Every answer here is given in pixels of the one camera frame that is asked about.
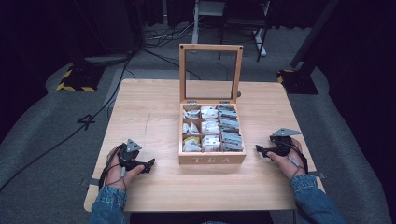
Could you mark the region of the stack of grey tea packets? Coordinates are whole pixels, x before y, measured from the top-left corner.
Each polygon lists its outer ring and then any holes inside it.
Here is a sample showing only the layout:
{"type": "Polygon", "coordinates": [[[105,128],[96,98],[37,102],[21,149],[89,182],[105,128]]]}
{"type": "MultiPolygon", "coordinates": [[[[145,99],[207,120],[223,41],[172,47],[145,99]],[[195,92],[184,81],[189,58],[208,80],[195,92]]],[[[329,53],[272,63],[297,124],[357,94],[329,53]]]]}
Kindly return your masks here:
{"type": "Polygon", "coordinates": [[[219,106],[219,130],[223,151],[238,152],[243,150],[237,112],[233,106],[219,106]]]}

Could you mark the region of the black metal chair frame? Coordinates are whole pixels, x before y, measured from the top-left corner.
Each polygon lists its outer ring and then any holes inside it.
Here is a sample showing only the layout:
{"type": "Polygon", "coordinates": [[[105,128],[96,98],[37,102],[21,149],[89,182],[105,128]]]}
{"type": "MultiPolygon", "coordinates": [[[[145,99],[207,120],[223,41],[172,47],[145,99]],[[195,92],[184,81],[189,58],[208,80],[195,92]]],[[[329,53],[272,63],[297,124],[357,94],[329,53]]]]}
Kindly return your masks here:
{"type": "Polygon", "coordinates": [[[220,43],[227,28],[252,30],[258,49],[257,61],[266,55],[264,40],[270,23],[268,10],[271,0],[225,0],[219,28],[220,43]]]}

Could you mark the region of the yellow tea packet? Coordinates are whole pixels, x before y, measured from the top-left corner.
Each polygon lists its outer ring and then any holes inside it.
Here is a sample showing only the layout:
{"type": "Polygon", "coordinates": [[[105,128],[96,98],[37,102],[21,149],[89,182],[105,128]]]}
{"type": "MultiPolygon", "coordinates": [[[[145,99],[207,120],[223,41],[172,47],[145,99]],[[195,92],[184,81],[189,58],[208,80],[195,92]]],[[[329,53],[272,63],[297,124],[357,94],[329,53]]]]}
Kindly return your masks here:
{"type": "Polygon", "coordinates": [[[183,141],[183,151],[184,152],[200,152],[200,138],[198,136],[187,137],[183,141]]]}

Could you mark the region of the stack of white tea packets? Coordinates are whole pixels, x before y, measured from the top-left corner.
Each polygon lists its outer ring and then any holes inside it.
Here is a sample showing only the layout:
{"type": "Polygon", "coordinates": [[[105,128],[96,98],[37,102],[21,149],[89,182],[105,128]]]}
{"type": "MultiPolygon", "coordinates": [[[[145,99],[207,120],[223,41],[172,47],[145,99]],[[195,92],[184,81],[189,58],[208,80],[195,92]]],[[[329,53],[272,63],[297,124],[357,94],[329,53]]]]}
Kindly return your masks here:
{"type": "Polygon", "coordinates": [[[202,134],[203,148],[205,152],[217,151],[220,145],[219,140],[219,111],[214,106],[202,106],[202,134]]]}

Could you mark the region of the loose white tea bags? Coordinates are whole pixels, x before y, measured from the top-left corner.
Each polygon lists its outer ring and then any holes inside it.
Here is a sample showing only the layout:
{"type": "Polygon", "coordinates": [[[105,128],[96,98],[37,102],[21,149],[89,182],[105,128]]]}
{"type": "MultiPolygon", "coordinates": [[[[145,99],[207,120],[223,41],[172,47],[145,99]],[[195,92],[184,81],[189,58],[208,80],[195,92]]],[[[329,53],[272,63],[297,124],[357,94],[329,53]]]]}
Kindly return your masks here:
{"type": "Polygon", "coordinates": [[[182,124],[182,133],[183,134],[199,134],[201,131],[201,119],[200,119],[200,110],[199,109],[183,109],[183,124],[182,124]]]}

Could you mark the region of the person's left hand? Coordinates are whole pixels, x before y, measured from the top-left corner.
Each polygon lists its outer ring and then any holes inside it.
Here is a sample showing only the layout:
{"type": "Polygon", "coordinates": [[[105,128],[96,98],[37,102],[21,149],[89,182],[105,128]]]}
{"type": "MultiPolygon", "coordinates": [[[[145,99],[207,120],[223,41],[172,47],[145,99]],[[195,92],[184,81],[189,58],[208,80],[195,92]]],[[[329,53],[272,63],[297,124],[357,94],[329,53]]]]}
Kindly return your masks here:
{"type": "Polygon", "coordinates": [[[107,155],[108,159],[110,159],[111,156],[113,156],[113,158],[109,164],[105,185],[126,190],[131,185],[133,180],[144,170],[145,166],[138,165],[129,172],[126,172],[125,175],[121,175],[122,167],[119,164],[118,151],[119,149],[114,147],[107,155]]]}

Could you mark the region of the wooden tea box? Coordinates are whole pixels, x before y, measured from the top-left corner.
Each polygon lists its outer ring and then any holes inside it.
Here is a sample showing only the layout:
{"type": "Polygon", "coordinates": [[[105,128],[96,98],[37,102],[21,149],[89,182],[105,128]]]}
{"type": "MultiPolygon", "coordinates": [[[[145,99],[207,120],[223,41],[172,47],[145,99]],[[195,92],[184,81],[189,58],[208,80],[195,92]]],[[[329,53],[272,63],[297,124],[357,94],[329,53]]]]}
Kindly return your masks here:
{"type": "Polygon", "coordinates": [[[217,151],[205,152],[203,148],[202,134],[202,106],[214,106],[219,111],[220,105],[233,106],[237,112],[238,85],[241,71],[243,47],[240,45],[213,45],[213,44],[181,44],[179,46],[179,101],[180,101],[180,128],[179,128],[179,162],[181,164],[240,164],[244,161],[247,153],[239,121],[240,134],[242,136],[243,150],[238,152],[223,151],[221,148],[221,134],[219,131],[220,145],[217,151]],[[224,54],[232,59],[232,77],[224,81],[216,80],[192,80],[188,77],[188,63],[198,53],[204,56],[216,56],[224,54]],[[183,109],[199,109],[201,119],[201,131],[199,134],[183,134],[183,109]],[[200,152],[184,152],[183,141],[190,136],[200,138],[200,152]]]}

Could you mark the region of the white desk frame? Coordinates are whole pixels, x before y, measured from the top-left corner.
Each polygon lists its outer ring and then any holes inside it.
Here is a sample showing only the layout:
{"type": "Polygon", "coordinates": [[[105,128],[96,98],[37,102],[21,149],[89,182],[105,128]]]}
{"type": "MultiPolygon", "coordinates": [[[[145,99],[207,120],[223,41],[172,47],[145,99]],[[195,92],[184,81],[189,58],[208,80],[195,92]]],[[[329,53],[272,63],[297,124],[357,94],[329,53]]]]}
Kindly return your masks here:
{"type": "MultiPolygon", "coordinates": [[[[202,16],[215,16],[221,17],[222,11],[225,3],[216,0],[194,0],[194,10],[193,10],[193,32],[191,43],[197,44],[199,39],[199,19],[202,16]]],[[[265,57],[267,52],[264,47],[261,46],[261,42],[264,39],[262,29],[258,31],[253,31],[254,40],[259,52],[259,58],[265,57]]]]}

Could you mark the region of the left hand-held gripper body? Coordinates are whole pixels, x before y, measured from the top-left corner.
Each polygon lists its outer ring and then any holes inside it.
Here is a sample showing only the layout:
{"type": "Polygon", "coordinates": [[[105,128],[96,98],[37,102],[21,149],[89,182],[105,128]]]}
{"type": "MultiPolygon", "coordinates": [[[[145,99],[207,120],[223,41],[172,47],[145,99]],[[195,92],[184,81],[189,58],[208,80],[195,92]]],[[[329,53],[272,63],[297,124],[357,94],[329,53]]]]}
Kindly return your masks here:
{"type": "Polygon", "coordinates": [[[144,165],[143,162],[136,160],[141,148],[142,147],[132,139],[128,139],[126,144],[121,144],[119,152],[120,166],[126,171],[130,171],[138,165],[144,165]]]}

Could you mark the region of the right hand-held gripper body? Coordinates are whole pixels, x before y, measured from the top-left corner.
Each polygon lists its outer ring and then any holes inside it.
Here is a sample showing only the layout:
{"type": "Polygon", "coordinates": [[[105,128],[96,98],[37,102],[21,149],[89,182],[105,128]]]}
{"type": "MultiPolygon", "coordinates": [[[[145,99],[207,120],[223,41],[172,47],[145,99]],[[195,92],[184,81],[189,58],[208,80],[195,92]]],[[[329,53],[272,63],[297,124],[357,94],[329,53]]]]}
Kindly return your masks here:
{"type": "Polygon", "coordinates": [[[301,134],[300,131],[295,131],[288,128],[280,128],[270,136],[270,141],[276,145],[273,149],[275,154],[279,156],[287,156],[292,149],[293,135],[301,134]]]}

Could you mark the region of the person's right hand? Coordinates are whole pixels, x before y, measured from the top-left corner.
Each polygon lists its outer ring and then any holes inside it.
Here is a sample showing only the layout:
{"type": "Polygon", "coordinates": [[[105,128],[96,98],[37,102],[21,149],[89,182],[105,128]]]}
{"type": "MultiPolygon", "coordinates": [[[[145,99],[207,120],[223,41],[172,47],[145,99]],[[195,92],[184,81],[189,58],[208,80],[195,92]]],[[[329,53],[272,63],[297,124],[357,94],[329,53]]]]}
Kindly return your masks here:
{"type": "Polygon", "coordinates": [[[295,176],[305,174],[304,162],[300,158],[302,146],[294,138],[292,138],[292,145],[294,146],[294,149],[292,149],[285,157],[281,157],[272,152],[275,156],[273,161],[279,166],[280,170],[288,180],[292,180],[295,176]]]}

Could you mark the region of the black stand with striped base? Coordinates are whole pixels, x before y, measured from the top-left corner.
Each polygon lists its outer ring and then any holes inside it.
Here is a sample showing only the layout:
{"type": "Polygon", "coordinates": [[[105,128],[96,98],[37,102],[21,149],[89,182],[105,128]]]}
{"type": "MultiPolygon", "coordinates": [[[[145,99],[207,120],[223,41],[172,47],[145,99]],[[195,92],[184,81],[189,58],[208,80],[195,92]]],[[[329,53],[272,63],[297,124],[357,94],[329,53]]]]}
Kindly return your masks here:
{"type": "Polygon", "coordinates": [[[97,91],[105,68],[95,66],[85,60],[78,43],[77,33],[70,21],[67,0],[56,0],[53,6],[57,16],[58,35],[72,64],[64,74],[57,90],[97,91]]]}
{"type": "Polygon", "coordinates": [[[276,76],[277,81],[283,85],[288,94],[318,94],[318,90],[311,78],[318,59],[322,56],[319,42],[324,40],[319,34],[325,27],[327,20],[338,5],[340,0],[330,0],[323,9],[317,22],[300,49],[292,59],[290,65],[293,70],[280,70],[276,76]]]}

